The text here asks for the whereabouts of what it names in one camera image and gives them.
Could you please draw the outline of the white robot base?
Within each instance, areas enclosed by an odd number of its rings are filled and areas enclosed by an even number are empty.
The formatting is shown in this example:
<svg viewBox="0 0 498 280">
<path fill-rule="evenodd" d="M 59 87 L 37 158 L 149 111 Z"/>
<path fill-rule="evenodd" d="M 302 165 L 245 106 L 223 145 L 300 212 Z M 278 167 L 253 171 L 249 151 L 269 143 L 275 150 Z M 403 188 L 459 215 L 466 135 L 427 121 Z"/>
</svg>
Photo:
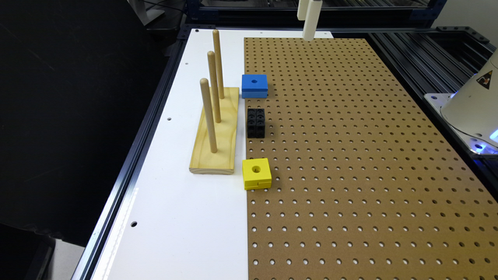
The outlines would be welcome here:
<svg viewBox="0 0 498 280">
<path fill-rule="evenodd" d="M 476 152 L 497 150 L 497 51 L 440 112 L 452 128 L 478 141 Z"/>
</svg>

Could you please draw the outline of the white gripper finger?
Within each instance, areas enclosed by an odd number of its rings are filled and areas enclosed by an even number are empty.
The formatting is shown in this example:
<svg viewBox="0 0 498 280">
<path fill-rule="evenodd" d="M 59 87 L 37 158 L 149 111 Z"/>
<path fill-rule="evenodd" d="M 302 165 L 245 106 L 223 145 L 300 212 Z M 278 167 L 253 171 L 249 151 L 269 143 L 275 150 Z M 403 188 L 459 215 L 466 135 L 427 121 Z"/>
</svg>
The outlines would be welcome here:
<svg viewBox="0 0 498 280">
<path fill-rule="evenodd" d="M 322 3 L 322 0 L 310 0 L 307 2 L 307 7 L 302 12 L 304 15 L 303 39 L 306 41 L 312 41 L 314 39 Z"/>
<path fill-rule="evenodd" d="M 296 15 L 299 21 L 304 21 L 306 19 L 308 4 L 309 0 L 299 0 Z"/>
</svg>

